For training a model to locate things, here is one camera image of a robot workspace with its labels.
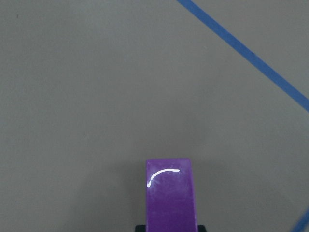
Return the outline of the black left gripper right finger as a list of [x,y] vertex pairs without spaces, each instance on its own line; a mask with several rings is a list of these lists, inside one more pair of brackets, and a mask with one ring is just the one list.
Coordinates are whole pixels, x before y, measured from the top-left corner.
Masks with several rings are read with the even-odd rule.
[[204,225],[198,225],[197,229],[198,229],[198,232],[206,232],[206,228]]

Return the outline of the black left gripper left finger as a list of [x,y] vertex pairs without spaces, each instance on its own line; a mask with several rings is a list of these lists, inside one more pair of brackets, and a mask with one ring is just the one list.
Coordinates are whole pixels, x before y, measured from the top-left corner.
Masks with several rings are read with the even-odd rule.
[[146,232],[146,225],[136,225],[135,232]]

